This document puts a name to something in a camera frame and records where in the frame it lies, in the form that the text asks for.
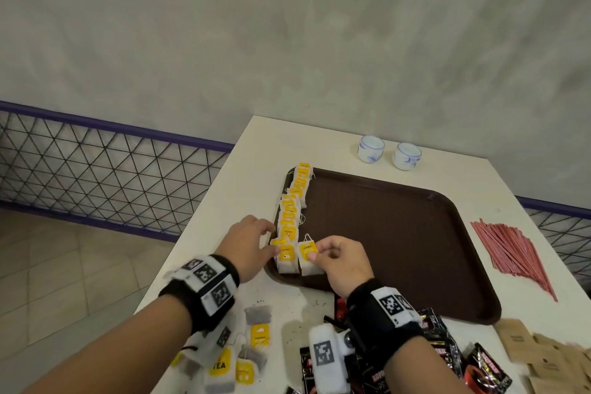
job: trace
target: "blue patterned cup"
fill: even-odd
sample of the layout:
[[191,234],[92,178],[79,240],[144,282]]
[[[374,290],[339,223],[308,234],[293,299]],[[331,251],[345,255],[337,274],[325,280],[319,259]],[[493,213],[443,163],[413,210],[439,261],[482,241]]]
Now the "blue patterned cup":
[[359,141],[357,155],[359,159],[367,163],[374,163],[384,153],[384,141],[375,136],[364,136]]
[[399,143],[394,149],[392,163],[400,170],[412,170],[417,166],[422,155],[423,152],[418,146],[406,142]]

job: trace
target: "row of tea bags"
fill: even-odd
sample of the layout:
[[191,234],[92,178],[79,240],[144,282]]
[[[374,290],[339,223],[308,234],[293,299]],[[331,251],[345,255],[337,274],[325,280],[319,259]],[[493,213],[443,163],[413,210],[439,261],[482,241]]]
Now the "row of tea bags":
[[313,174],[314,168],[309,163],[300,162],[294,169],[294,178],[287,193],[281,195],[277,219],[277,238],[271,241],[271,244],[281,247],[279,255],[275,258],[277,270],[280,273],[297,274],[300,272],[299,268],[301,268],[302,276],[323,272],[307,257],[307,253],[310,251],[318,252],[312,238],[306,234],[304,240],[299,241],[301,210],[306,208],[306,193]]

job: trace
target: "hand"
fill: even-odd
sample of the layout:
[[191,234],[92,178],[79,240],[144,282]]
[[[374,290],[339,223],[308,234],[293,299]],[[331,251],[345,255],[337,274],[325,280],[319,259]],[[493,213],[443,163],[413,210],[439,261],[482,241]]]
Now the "hand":
[[259,248],[261,235],[273,232],[275,226],[267,219],[247,215],[233,224],[214,254],[230,260],[238,270],[240,283],[255,277],[271,257],[279,254],[279,246]]
[[343,299],[373,278],[364,246],[358,241],[331,235],[317,241],[316,247],[318,253],[309,252],[308,259],[326,272],[330,286]]

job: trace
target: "white table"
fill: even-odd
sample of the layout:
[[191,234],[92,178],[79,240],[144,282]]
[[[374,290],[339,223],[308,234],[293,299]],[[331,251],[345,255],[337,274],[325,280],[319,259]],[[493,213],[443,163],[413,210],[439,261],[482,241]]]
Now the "white table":
[[[456,205],[497,292],[502,316],[521,319],[531,332],[591,346],[591,301],[488,160],[423,149],[419,165],[413,171],[403,172],[391,163],[395,142],[386,142],[382,159],[370,165],[356,156],[359,138],[338,131],[253,117],[138,310],[156,298],[165,285],[165,272],[179,267],[194,255],[211,253],[227,229],[243,216],[253,214],[272,221],[285,174],[298,162],[310,162],[314,167],[432,189],[447,196]],[[532,240],[558,303],[535,282],[501,274],[492,267],[488,253],[470,225],[479,218],[487,223],[516,226]],[[279,394],[288,384],[301,389],[299,348],[308,346],[308,329],[320,324],[325,314],[332,315],[332,294],[282,285],[262,271],[240,287],[237,300],[240,308],[272,306],[271,340],[274,344],[256,391]],[[449,319],[445,319],[445,323],[462,350],[478,341],[491,353],[513,378],[511,393],[527,392],[520,379],[520,375],[528,374],[527,368],[508,360],[492,326]],[[184,392],[186,380],[178,370],[169,368],[154,392]]]

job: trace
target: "brown tray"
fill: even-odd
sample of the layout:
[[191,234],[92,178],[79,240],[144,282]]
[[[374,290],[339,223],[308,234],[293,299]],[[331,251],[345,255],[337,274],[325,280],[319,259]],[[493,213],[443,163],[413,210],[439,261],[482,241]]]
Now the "brown tray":
[[[493,324],[501,303],[454,204],[433,190],[314,168],[300,240],[342,235],[363,243],[373,272],[416,308]],[[284,192],[293,179],[285,179]],[[267,273],[278,282],[332,291],[326,275]]]

